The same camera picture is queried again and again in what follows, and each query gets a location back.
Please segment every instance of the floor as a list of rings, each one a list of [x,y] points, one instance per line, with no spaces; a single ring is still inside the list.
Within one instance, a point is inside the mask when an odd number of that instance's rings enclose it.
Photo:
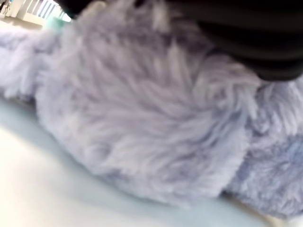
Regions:
[[[36,25],[14,17],[0,18],[0,29],[2,28],[24,28],[29,30],[41,30],[41,25]]]

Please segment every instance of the plush toy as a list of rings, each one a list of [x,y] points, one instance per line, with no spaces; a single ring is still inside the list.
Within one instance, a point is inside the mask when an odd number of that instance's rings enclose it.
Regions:
[[[264,82],[163,2],[114,1],[60,31],[0,31],[0,90],[92,174],[187,206],[229,192],[303,210],[303,78]]]

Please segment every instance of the stuffed animal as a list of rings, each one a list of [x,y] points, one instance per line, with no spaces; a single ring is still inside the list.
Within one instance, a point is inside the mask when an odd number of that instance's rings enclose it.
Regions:
[[[0,91],[92,174],[189,206],[223,192],[303,210],[303,78],[264,82],[163,2],[114,1],[60,31],[0,31]]]

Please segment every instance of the lavender fur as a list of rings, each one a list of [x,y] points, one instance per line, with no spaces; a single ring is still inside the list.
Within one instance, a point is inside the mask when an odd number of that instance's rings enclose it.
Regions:
[[[303,209],[303,79],[262,85],[162,3],[118,1],[60,33],[0,33],[0,90],[94,175],[186,205],[229,191]]]

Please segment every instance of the railing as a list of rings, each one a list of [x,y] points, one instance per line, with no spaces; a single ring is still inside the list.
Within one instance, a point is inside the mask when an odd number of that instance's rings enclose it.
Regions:
[[[24,0],[17,18],[44,25],[50,15],[65,21],[71,20],[53,0]]]

